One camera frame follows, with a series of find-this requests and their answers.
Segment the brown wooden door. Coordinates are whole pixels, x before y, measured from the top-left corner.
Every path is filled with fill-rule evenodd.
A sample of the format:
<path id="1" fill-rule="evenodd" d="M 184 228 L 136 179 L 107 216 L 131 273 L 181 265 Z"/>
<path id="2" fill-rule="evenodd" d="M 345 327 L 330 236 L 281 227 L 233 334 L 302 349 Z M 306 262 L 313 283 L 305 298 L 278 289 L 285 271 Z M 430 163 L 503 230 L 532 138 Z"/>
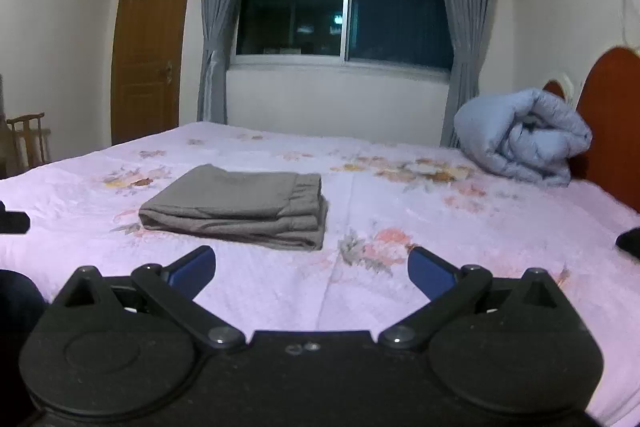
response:
<path id="1" fill-rule="evenodd" d="M 119 0 L 111 70 L 113 144 L 179 124 L 188 0 Z"/>

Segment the wooden chair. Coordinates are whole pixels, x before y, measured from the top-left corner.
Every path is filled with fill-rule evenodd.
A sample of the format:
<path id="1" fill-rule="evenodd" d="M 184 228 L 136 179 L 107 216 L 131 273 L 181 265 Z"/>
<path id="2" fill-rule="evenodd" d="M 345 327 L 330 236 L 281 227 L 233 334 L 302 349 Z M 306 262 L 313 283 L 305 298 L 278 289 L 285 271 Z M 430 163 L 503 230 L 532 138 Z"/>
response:
<path id="1" fill-rule="evenodd" d="M 6 121 L 12 138 L 19 173 L 47 165 L 48 153 L 42 121 L 45 113 L 9 118 Z"/>

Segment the red wooden headboard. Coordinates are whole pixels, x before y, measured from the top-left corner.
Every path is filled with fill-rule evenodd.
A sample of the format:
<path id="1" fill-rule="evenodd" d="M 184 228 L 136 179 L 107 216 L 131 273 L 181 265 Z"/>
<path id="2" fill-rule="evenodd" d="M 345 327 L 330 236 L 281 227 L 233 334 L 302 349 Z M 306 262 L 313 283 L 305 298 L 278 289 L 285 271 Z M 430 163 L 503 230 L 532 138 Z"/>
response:
<path id="1" fill-rule="evenodd" d="M 586 153 L 568 161 L 572 177 L 589 181 L 639 209 L 639 54 L 609 49 L 590 70 L 577 113 L 592 131 Z"/>

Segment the pink floral bed sheet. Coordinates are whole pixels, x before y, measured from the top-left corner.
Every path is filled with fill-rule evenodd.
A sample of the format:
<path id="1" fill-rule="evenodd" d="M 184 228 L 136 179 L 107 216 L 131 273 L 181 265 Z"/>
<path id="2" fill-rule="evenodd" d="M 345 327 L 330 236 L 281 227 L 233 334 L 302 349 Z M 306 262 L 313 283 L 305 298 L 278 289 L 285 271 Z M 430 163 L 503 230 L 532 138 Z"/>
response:
<path id="1" fill-rule="evenodd" d="M 596 184 L 518 183 L 457 150 L 186 124 L 30 170 L 1 198 L 34 200 L 30 253 L 49 298 L 76 268 L 125 274 L 167 263 L 195 236 L 149 231 L 140 206 L 194 167 L 318 173 L 329 203 L 321 249 L 275 251 L 213 241 L 214 283 L 198 303 L 244 332 L 381 332 L 425 299 L 408 279 L 412 245 L 498 277 L 546 269 L 603 352 L 588 410 L 604 425 L 639 421 L 639 265 L 616 248 L 638 213 Z"/>

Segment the grey pants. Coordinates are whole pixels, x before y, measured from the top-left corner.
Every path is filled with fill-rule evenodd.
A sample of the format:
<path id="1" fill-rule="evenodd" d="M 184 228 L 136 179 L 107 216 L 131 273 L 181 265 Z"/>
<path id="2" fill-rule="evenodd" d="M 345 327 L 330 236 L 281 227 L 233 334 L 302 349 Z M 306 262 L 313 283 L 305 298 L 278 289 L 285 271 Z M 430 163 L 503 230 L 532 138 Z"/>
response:
<path id="1" fill-rule="evenodd" d="M 323 246 L 328 202 L 318 173 L 188 171 L 139 210 L 148 230 L 289 251 Z"/>

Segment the blue rolled duvet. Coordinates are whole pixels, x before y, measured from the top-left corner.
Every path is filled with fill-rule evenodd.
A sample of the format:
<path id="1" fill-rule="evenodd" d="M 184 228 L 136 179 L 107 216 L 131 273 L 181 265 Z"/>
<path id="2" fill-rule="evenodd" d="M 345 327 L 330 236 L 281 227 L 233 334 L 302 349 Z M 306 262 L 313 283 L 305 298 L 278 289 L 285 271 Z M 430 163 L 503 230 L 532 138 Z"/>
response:
<path id="1" fill-rule="evenodd" d="M 481 95 L 454 116 L 460 148 L 496 176 L 567 186 L 570 158 L 587 152 L 592 131 L 559 96 L 540 89 Z"/>

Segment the black object on bed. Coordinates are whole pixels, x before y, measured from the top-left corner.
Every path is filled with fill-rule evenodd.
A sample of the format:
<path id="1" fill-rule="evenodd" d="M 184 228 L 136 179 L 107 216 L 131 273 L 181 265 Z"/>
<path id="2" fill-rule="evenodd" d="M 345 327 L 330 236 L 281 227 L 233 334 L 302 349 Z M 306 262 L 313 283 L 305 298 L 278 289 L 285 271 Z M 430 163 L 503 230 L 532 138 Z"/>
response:
<path id="1" fill-rule="evenodd" d="M 615 245 L 620 251 L 636 260 L 640 260 L 640 228 L 633 228 L 620 234 L 616 239 Z"/>

